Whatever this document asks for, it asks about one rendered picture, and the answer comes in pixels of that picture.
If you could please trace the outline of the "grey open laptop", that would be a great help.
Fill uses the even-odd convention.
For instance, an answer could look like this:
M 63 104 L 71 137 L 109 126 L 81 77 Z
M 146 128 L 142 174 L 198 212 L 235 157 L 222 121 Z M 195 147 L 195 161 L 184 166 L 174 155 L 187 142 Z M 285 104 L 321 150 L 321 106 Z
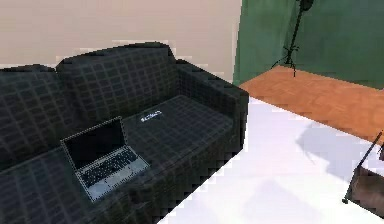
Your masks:
M 128 145 L 120 116 L 64 138 L 61 145 L 92 202 L 150 167 Z

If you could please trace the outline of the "black tripod floor lamp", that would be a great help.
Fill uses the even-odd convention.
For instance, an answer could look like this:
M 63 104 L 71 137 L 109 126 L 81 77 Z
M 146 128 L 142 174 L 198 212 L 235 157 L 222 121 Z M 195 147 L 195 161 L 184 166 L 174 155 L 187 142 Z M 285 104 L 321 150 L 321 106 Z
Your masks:
M 299 2 L 299 12 L 296 17 L 296 22 L 294 26 L 294 32 L 292 34 L 291 42 L 289 47 L 284 47 L 284 49 L 287 51 L 286 55 L 279 60 L 277 60 L 273 65 L 272 68 L 277 66 L 281 61 L 284 62 L 285 65 L 289 65 L 293 69 L 293 76 L 296 76 L 296 64 L 294 63 L 292 59 L 292 54 L 294 51 L 298 51 L 299 47 L 295 45 L 295 41 L 297 38 L 297 33 L 299 30 L 299 26 L 301 23 L 301 19 L 303 16 L 303 13 L 306 11 L 309 11 L 314 3 L 314 0 L 297 0 Z

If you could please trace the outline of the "black checked sofa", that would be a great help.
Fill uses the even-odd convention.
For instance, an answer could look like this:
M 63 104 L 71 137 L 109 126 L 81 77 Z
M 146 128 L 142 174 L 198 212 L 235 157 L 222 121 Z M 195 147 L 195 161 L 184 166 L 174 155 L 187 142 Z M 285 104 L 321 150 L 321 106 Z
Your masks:
M 248 102 L 160 42 L 0 69 L 0 224 L 157 224 L 242 149 Z M 118 116 L 150 167 L 92 202 L 61 140 Z

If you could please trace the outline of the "black remote control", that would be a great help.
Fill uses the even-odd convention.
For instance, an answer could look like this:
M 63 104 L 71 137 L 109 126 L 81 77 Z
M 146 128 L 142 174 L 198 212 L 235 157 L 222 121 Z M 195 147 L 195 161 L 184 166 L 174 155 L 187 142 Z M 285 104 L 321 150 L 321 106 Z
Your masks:
M 152 119 L 152 118 L 154 118 L 154 117 L 156 117 L 156 116 L 158 116 L 160 114 L 162 114 L 162 112 L 157 110 L 155 112 L 152 112 L 152 113 L 150 113 L 148 115 L 145 115 L 144 117 L 140 118 L 140 121 L 141 122 L 146 122 L 146 121 L 148 121 L 148 120 L 150 120 L 150 119 Z

